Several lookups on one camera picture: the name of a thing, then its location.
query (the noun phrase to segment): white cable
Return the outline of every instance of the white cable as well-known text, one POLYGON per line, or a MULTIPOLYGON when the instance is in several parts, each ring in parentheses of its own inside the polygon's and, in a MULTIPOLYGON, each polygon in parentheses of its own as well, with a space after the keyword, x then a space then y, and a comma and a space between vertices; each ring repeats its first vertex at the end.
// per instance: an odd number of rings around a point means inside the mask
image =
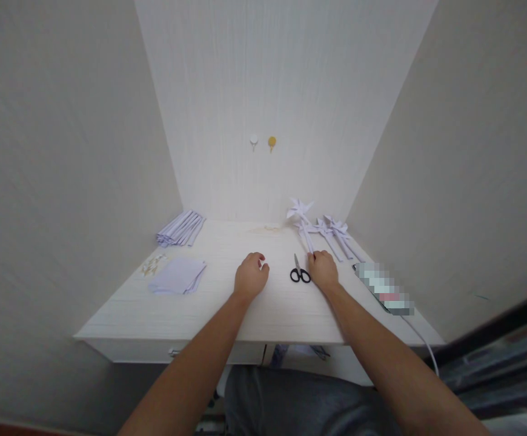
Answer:
POLYGON ((415 333, 417 333, 417 336, 419 336, 421 338, 421 340, 423 341, 423 343, 427 346, 427 349, 429 350, 429 354, 431 354, 431 360, 433 360, 433 366, 435 367, 435 373, 439 377, 439 369, 437 369, 437 362, 435 360, 435 356, 433 355, 433 351, 431 350, 431 347, 429 346, 429 344, 427 343, 425 338, 423 336, 421 336, 421 334, 417 331, 417 329, 415 327, 413 327, 413 325, 409 321, 407 321, 403 315, 400 315, 400 316, 401 316, 401 318, 403 318, 403 320, 407 324, 409 324, 409 327, 411 327, 413 329, 413 331, 415 333))

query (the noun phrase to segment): person's hand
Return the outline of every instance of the person's hand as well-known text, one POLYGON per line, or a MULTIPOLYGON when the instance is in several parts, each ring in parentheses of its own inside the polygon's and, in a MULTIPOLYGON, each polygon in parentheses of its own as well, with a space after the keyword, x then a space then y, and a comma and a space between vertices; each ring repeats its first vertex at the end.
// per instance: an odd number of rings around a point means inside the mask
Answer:
POLYGON ((338 270, 328 251, 308 253, 308 272, 313 282, 324 293, 338 286, 338 270))
POLYGON ((264 263, 262 267, 263 260, 265 260, 263 254, 249 253, 235 273, 233 293, 245 297, 250 303, 268 281, 270 266, 264 263))

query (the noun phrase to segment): desk surface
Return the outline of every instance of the desk surface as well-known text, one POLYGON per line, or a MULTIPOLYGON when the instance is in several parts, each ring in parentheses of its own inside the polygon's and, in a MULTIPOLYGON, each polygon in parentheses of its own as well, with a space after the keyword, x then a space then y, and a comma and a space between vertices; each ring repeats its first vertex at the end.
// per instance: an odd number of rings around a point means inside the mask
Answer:
MULTIPOLYGON (((312 234, 311 238, 316 249, 331 253, 321 235, 312 234)), ((270 265, 270 277, 263 292, 250 306, 237 340, 343 344, 336 320, 318 288, 313 283, 290 280, 294 253, 300 265, 306 268, 304 244, 293 226, 207 220, 193 247, 159 247, 149 256, 152 259, 165 254, 169 259, 192 257, 206 261, 207 268, 196 293, 154 295, 147 287, 152 276, 143 278, 138 268, 75 337, 190 340, 231 294, 235 271, 244 257, 249 252, 259 251, 270 265)), ((364 251, 358 249, 370 262, 364 251)), ((386 313, 354 275, 351 265, 356 262, 356 259, 337 262, 341 284, 403 342, 422 345, 415 332, 399 316, 386 313)), ((166 264, 161 262, 158 271, 166 264)), ((417 310, 414 316, 407 318, 429 344, 445 344, 417 310)))

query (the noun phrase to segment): scissors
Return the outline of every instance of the scissors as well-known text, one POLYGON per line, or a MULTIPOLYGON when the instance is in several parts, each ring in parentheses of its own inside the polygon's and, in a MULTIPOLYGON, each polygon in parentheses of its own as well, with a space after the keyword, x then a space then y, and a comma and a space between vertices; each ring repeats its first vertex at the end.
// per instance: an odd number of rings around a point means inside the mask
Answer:
POLYGON ((296 267, 290 272, 290 278, 292 279, 292 282, 298 283, 301 279, 304 283, 310 283, 310 275, 308 274, 308 271, 300 268, 300 263, 298 262, 296 253, 294 253, 294 260, 296 261, 296 267), (293 277, 294 273, 296 273, 297 280, 293 277))

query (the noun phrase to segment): white wall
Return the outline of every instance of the white wall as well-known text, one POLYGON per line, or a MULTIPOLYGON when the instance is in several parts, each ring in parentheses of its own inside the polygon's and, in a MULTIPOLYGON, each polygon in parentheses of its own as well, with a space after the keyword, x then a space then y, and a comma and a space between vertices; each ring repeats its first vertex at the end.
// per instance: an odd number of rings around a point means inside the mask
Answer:
POLYGON ((527 1, 439 2, 348 224, 445 340, 527 298, 527 1))
POLYGON ((184 206, 346 217, 436 3, 136 0, 184 206))
POLYGON ((157 369, 71 336, 181 209, 134 4, 0 2, 0 418, 117 431, 157 369))

